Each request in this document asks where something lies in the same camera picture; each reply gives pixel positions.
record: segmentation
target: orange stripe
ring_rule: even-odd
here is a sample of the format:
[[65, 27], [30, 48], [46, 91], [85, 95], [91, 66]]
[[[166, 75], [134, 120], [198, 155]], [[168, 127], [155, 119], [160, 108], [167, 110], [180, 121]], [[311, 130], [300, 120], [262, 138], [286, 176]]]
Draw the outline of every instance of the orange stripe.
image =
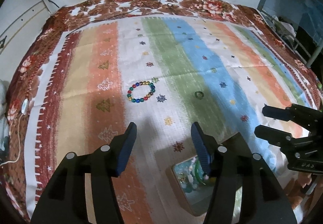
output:
[[[89, 110], [87, 110], [89, 118], [87, 145], [89, 152], [110, 143], [115, 135], [124, 133], [127, 126], [124, 124], [125, 107], [124, 99], [122, 99], [126, 92], [122, 92], [121, 74], [117, 67], [117, 23], [99, 26], [97, 34], [97, 40], [93, 46], [92, 61], [88, 67], [90, 73], [87, 88], [89, 92], [87, 100], [89, 106]], [[104, 81], [106, 81], [106, 90], [99, 89], [98, 85]], [[119, 178], [113, 178], [113, 185], [116, 196], [119, 196], [120, 199], [123, 198], [122, 202], [127, 204], [127, 201], [134, 201], [134, 203], [129, 204], [128, 209], [121, 207], [125, 223], [153, 223], [150, 217], [150, 208], [146, 202], [146, 194], [137, 176], [133, 157], [130, 157], [125, 172]]]
[[[251, 47], [244, 44], [225, 24], [219, 22], [207, 22], [205, 25], [211, 31], [222, 32], [226, 38], [222, 38], [222, 42], [230, 48], [231, 51], [236, 52], [235, 56], [239, 59], [241, 64], [252, 64], [252, 68], [248, 68], [248, 73], [259, 92], [266, 98], [268, 104], [271, 106], [285, 108], [291, 105], [289, 97], [286, 95], [283, 88], [275, 76], [271, 73], [269, 68], [263, 63], [262, 59], [252, 50]], [[285, 131], [291, 132], [294, 137], [299, 138], [303, 134], [301, 126], [289, 121], [281, 121]]]

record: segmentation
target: green ring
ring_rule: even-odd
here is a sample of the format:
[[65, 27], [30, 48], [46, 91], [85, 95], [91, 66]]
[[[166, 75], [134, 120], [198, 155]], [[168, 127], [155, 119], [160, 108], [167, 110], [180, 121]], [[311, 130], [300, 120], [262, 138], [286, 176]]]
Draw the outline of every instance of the green ring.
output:
[[196, 91], [196, 92], [195, 92], [195, 97], [196, 97], [197, 99], [199, 99], [199, 100], [202, 100], [202, 99], [203, 99], [203, 97], [204, 97], [204, 93], [203, 93], [203, 92], [201, 92], [201, 91]]

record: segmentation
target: cloth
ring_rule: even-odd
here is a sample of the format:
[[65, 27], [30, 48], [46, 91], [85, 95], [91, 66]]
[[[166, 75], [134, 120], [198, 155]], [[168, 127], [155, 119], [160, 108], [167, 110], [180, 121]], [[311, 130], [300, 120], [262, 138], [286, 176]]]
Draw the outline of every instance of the cloth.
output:
[[[304, 129], [260, 112], [264, 104], [317, 108], [313, 73], [255, 10], [219, 0], [160, 1], [88, 0], [60, 9], [44, 26], [8, 93], [13, 135], [21, 102], [26, 94], [30, 99], [29, 118], [21, 120], [24, 159], [6, 168], [6, 183], [23, 212], [32, 214], [67, 152], [93, 152], [130, 121], [138, 126], [138, 139], [126, 171], [114, 180], [126, 223], [202, 222], [179, 207], [164, 174], [194, 155], [189, 134], [194, 121], [218, 141], [240, 131], [285, 176], [280, 151], [255, 139], [253, 130], [265, 124], [305, 136]], [[117, 15], [124, 19], [77, 30]], [[127, 90], [139, 80], [154, 82], [156, 94], [131, 103]], [[144, 89], [134, 96], [144, 96]], [[196, 91], [203, 91], [202, 100]], [[17, 153], [14, 139], [10, 156]]]

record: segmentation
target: white cord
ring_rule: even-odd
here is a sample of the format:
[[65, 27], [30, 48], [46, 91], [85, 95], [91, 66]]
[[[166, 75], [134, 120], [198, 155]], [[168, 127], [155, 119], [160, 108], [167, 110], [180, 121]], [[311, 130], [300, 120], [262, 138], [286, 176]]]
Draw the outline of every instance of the white cord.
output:
[[19, 130], [20, 130], [20, 120], [21, 120], [21, 118], [22, 118], [23, 115], [24, 114], [21, 114], [20, 117], [19, 117], [19, 120], [18, 120], [18, 130], [17, 130], [18, 131], [18, 142], [19, 142], [19, 153], [18, 153], [18, 157], [17, 157], [17, 159], [15, 161], [7, 161], [7, 162], [4, 162], [4, 163], [0, 164], [0, 166], [6, 165], [6, 164], [9, 164], [9, 163], [17, 163], [18, 160], [19, 160], [19, 158], [20, 158], [21, 144], [20, 144], [20, 132], [19, 132]]

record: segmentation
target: green stripe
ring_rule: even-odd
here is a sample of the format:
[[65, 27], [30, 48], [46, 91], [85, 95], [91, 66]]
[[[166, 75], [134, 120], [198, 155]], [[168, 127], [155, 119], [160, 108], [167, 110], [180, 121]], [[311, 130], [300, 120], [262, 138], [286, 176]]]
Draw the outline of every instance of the green stripe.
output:
[[[142, 22], [154, 57], [171, 85], [170, 90], [180, 96], [189, 122], [199, 122], [203, 131], [215, 138], [229, 131], [204, 79], [196, 72], [167, 25], [161, 18], [143, 18]], [[195, 97], [196, 91], [204, 93], [202, 100]]]
[[296, 91], [294, 84], [285, 76], [284, 72], [279, 68], [279, 66], [277, 65], [275, 60], [272, 58], [272, 55], [268, 51], [266, 51], [264, 48], [262, 48], [257, 42], [255, 42], [254, 39], [252, 37], [250, 37], [250, 35], [244, 29], [242, 29], [240, 27], [235, 27], [235, 29], [237, 31], [239, 31], [245, 38], [247, 38], [252, 43], [252, 45], [258, 50], [258, 52], [261, 55], [263, 55], [272, 64], [272, 68], [282, 77], [283, 81], [290, 89], [292, 95], [295, 97], [297, 103], [299, 105], [304, 106], [305, 103], [300, 98], [300, 95]]

